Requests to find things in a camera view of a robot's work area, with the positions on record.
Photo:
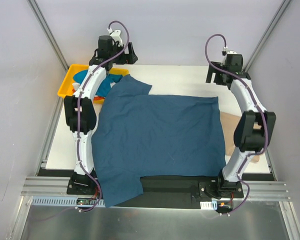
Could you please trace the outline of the dark blue t shirt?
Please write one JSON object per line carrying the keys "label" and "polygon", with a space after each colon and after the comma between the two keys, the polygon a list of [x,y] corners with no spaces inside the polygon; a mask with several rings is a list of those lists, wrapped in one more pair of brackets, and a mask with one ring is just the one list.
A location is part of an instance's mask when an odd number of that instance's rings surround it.
{"label": "dark blue t shirt", "polygon": [[142,195],[142,177],[214,177],[226,165],[219,99],[151,88],[124,76],[98,115],[92,156],[106,207]]}

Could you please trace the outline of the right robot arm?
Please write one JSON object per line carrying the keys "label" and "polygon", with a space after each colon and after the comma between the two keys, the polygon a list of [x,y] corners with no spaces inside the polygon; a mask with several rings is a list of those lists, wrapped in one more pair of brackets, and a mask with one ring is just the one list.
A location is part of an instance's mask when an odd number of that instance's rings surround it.
{"label": "right robot arm", "polygon": [[233,134],[234,151],[213,187],[224,198],[239,190],[242,174],[250,161],[269,146],[277,117],[259,101],[250,75],[242,70],[243,56],[227,48],[222,55],[222,62],[210,62],[206,82],[226,86],[242,113]]}

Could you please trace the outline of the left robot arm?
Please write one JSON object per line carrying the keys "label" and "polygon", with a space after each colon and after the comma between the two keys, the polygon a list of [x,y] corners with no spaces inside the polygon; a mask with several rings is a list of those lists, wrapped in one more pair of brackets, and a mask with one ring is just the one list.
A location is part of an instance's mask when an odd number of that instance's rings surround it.
{"label": "left robot arm", "polygon": [[130,41],[123,43],[120,30],[108,28],[109,35],[98,38],[98,48],[89,62],[87,73],[71,95],[64,98],[66,125],[75,142],[74,172],[87,176],[94,170],[91,138],[97,125],[93,99],[113,65],[134,64],[138,57]]}

